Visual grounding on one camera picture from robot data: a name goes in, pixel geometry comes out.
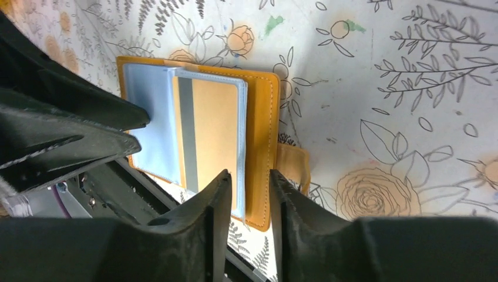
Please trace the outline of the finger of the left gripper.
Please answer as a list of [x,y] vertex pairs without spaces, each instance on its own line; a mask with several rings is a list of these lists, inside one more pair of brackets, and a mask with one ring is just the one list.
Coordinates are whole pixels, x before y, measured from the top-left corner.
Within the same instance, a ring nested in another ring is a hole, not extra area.
[[1,87],[119,130],[143,128],[147,112],[51,59],[1,14]]
[[139,152],[139,141],[10,89],[1,89],[1,183],[41,189]]

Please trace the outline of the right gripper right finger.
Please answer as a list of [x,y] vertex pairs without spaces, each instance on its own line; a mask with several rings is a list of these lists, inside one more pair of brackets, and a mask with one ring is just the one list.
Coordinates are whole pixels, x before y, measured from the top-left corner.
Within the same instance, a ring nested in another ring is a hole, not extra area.
[[279,281],[496,281],[497,221],[488,217],[344,220],[270,170]]

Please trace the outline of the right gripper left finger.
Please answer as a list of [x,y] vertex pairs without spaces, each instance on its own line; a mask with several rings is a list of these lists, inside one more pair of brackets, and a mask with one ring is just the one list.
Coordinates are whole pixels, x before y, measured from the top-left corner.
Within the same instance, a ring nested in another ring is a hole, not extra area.
[[232,179],[145,225],[113,218],[1,220],[2,281],[221,281]]

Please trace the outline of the orange card holder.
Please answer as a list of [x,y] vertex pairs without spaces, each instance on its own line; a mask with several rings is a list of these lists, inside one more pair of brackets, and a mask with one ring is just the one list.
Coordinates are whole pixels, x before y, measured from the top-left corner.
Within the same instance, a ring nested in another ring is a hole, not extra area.
[[307,193],[309,154],[278,142],[279,77],[272,72],[136,56],[116,59],[120,95],[150,123],[130,130],[141,150],[130,165],[193,193],[222,170],[232,177],[232,216],[270,227],[270,170]]

